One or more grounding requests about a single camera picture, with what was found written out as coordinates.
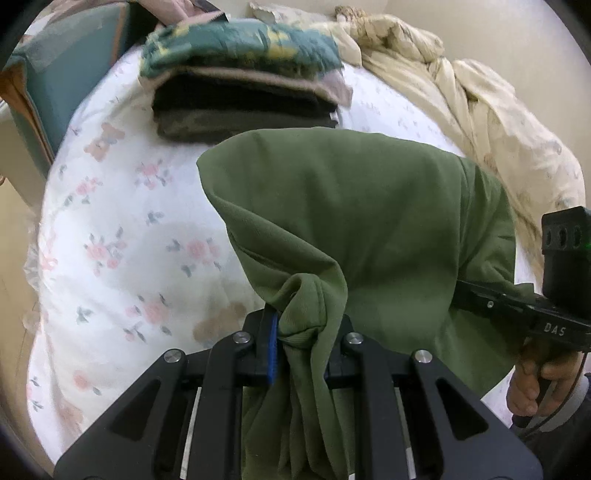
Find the person right hand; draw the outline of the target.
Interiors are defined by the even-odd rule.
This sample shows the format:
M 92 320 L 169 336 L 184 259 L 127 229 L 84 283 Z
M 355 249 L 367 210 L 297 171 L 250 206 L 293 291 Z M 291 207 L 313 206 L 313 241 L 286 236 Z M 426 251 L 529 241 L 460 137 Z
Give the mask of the person right hand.
M 549 360 L 547 345 L 542 339 L 529 340 L 522 348 L 515 364 L 507 391 L 507 407 L 521 417 L 546 417 L 558 409 L 577 381 L 583 354 L 568 352 Z M 555 384 L 554 390 L 543 401 L 538 401 L 540 380 Z

